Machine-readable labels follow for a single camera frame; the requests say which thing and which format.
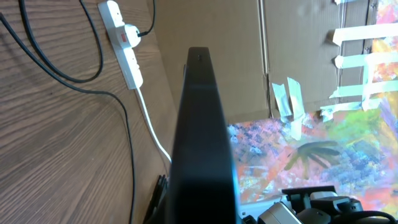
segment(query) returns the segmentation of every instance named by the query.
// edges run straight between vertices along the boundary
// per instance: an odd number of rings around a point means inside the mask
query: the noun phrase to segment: wood grain surface
[[[85,1],[104,50],[104,70],[77,84],[110,91],[129,113],[136,172],[134,223],[142,223],[167,160],[152,141],[135,91],[128,91],[95,0]],[[145,0],[118,0],[126,23],[151,23]],[[88,78],[98,69],[95,38],[78,0],[27,0],[36,40],[61,71]],[[32,51],[18,0],[0,11]],[[160,142],[170,152],[176,111],[154,33],[134,49],[142,93]],[[123,111],[108,96],[70,90],[44,73],[0,24],[0,223],[127,223],[132,170]]]

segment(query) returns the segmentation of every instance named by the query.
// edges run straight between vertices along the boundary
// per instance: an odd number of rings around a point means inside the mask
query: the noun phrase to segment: white cable
[[[149,131],[150,131],[150,135],[154,139],[154,141],[156,143],[156,146],[159,148],[159,150],[161,152],[163,152],[163,154],[167,157],[167,159],[171,163],[172,162],[172,158],[170,158],[170,155],[162,147],[162,145],[160,144],[159,140],[156,137],[154,128],[152,127],[152,123],[150,122],[149,114],[148,114],[148,111],[147,111],[147,106],[145,105],[144,97],[142,96],[141,90],[139,88],[137,88],[137,92],[138,92],[138,96],[139,96],[139,99],[140,99],[140,102],[141,102],[141,107],[142,107],[143,112],[144,112],[145,121],[147,122],[147,126],[148,126]]]

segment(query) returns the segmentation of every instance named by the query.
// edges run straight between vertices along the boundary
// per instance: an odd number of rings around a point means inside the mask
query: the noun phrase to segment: cable
[[[68,76],[67,74],[61,72],[57,67],[55,67],[55,65],[53,65],[50,62],[50,60],[43,53],[42,49],[39,47],[39,44],[36,42],[36,39],[32,32],[32,29],[30,28],[29,18],[27,17],[27,13],[26,13],[25,0],[19,0],[19,10],[21,11],[22,22],[24,24],[27,37],[28,37],[30,43],[32,44],[32,47],[35,49],[35,51],[37,52],[39,57],[43,60],[44,64],[46,64],[56,74],[58,74],[59,76],[61,76],[62,78],[66,79],[68,81],[75,82],[75,83],[86,83],[86,82],[94,80],[95,78],[97,78],[100,75],[100,73],[102,72],[102,69],[104,67],[104,58],[103,58],[103,51],[102,51],[100,38],[98,37],[98,33],[95,29],[94,22],[91,19],[90,15],[88,14],[87,8],[82,0],[80,0],[80,4],[86,13],[88,22],[90,22],[90,26],[91,26],[91,29],[93,30],[93,33],[95,36],[95,41],[97,42],[99,55],[100,55],[99,68],[98,68],[97,73],[93,77],[87,78],[84,80],[80,80],[80,79],[72,78],[72,77]]]
[[[155,18],[156,18],[156,0],[154,0],[154,17],[152,18],[152,25],[150,26],[148,31],[139,33],[138,37],[143,37],[145,35],[148,35],[152,31],[152,29],[154,28],[154,25],[155,25]]]
[[[145,117],[145,121],[147,122],[147,126],[149,128],[150,131],[150,135],[152,136],[152,138],[154,139],[156,146],[158,147],[158,149],[163,152],[163,154],[167,157],[167,159],[170,161],[170,163],[172,162],[172,158],[170,157],[170,155],[167,153],[167,151],[162,147],[162,145],[160,144],[159,140],[156,137],[154,128],[152,127],[152,123],[150,122],[150,118],[149,118],[149,114],[147,111],[147,106],[145,105],[145,101],[144,101],[144,97],[142,96],[141,90],[139,88],[137,88],[137,92],[138,92],[138,97],[139,97],[139,101],[141,103],[141,108],[143,110],[144,113],[144,117]]]
[[[29,51],[29,49],[24,45],[24,43],[20,40],[18,35],[15,33],[15,31],[12,29],[10,24],[7,22],[6,18],[3,16],[2,13],[0,13],[0,20],[8,30],[8,32],[12,35],[12,38],[18,43],[18,45],[21,47],[21,49],[42,69],[44,70],[48,75],[50,75],[53,79],[61,83],[62,85],[71,88],[72,90],[79,91],[80,93],[88,93],[88,94],[99,94],[99,95],[108,95],[112,98],[114,98],[123,108],[124,111],[124,116],[126,117],[126,127],[127,127],[127,134],[129,137],[129,145],[130,145],[130,154],[131,154],[131,167],[132,167],[132,200],[131,200],[131,212],[130,212],[130,223],[132,223],[132,215],[134,211],[134,199],[135,199],[135,194],[136,194],[136,181],[135,181],[135,175],[134,175],[134,154],[133,154],[133,148],[132,148],[132,138],[131,138],[131,132],[130,132],[130,125],[129,125],[129,118],[127,116],[127,109],[124,106],[123,102],[113,93],[107,92],[107,91],[96,91],[96,90],[84,90],[82,88],[75,87],[65,81],[63,81],[61,78],[56,76],[56,74],[52,73],[45,65],[43,65],[33,54],[32,52]]]
[[[390,214],[385,212],[378,212],[378,211],[361,211],[361,212],[351,212],[340,215],[339,217],[335,218],[331,224],[340,224],[340,223],[353,223],[357,220],[362,218],[368,217],[384,217],[390,220],[389,224],[396,224],[397,220]]]

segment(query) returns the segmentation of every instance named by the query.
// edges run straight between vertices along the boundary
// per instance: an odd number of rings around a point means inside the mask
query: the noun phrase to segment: power strip
[[[138,28],[123,22],[119,6],[114,1],[99,3],[98,10],[104,21],[128,89],[133,90],[141,87],[143,79],[136,55],[132,50],[141,41],[141,37],[138,37]]]

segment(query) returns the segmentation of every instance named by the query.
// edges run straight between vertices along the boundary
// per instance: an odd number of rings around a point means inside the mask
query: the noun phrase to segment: black cable
[[[397,223],[397,220],[388,213],[378,212],[378,211],[361,211],[361,212],[351,212],[340,215],[339,217],[335,218],[330,224],[353,223],[362,218],[369,218],[369,217],[384,217],[390,220],[389,224]]]
[[[96,29],[95,29],[94,22],[91,19],[90,15],[88,14],[87,8],[86,8],[86,6],[85,6],[85,4],[83,3],[82,0],[80,0],[80,4],[81,4],[82,8],[84,9],[84,11],[86,13],[88,22],[90,22],[90,26],[91,26],[91,29],[93,30],[93,33],[94,33],[94,36],[95,36],[95,41],[97,42],[99,55],[100,55],[99,68],[98,68],[97,73],[93,77],[87,78],[87,79],[84,79],[84,80],[80,80],[80,79],[77,79],[77,78],[72,78],[72,77],[68,76],[67,74],[61,72],[45,56],[45,54],[43,53],[42,49],[39,47],[39,44],[36,42],[36,39],[35,39],[35,37],[33,35],[33,32],[32,32],[32,29],[30,28],[29,18],[27,17],[27,13],[26,13],[25,0],[19,0],[19,10],[21,11],[22,22],[24,23],[24,27],[25,27],[25,31],[26,31],[26,34],[27,34],[27,38],[29,39],[30,43],[32,44],[32,47],[35,49],[35,51],[37,52],[39,57],[43,60],[43,62],[51,70],[53,70],[56,74],[58,74],[62,78],[66,79],[66,80],[69,80],[71,82],[75,82],[75,83],[85,83],[85,82],[89,82],[89,81],[94,80],[95,78],[97,78],[100,75],[100,73],[102,72],[102,69],[104,67],[102,46],[101,46],[100,38],[98,37],[98,33],[97,33]]]
[[[152,31],[155,25],[155,19],[156,19],[156,0],[154,0],[154,17],[152,18],[152,25],[150,26],[148,31],[139,33],[138,37],[143,37],[145,35],[148,35]]]
[[[58,76],[56,74],[52,73],[45,65],[43,65],[33,54],[32,52],[29,51],[29,49],[24,45],[24,43],[20,40],[18,35],[15,33],[15,31],[12,29],[10,24],[7,22],[6,18],[3,16],[2,13],[0,13],[0,20],[8,30],[8,32],[12,35],[12,38],[18,43],[18,45],[23,49],[23,51],[42,69],[44,70],[47,74],[49,74],[53,79],[61,83],[62,85],[71,88],[72,90],[79,91],[80,93],[88,93],[88,94],[99,94],[99,95],[108,95],[112,98],[114,98],[123,108],[124,115],[126,117],[126,126],[127,126],[127,134],[129,137],[129,144],[130,144],[130,154],[131,154],[131,167],[132,167],[132,200],[131,200],[131,212],[130,212],[130,223],[132,223],[132,213],[133,213],[133,208],[134,208],[134,199],[135,199],[135,194],[136,194],[136,181],[135,181],[135,175],[134,175],[134,154],[133,154],[133,148],[132,148],[132,138],[131,138],[131,132],[130,132],[130,125],[129,125],[129,118],[127,116],[127,109],[122,103],[122,101],[113,93],[107,92],[107,91],[96,91],[96,90],[84,90],[82,88],[75,87]]]

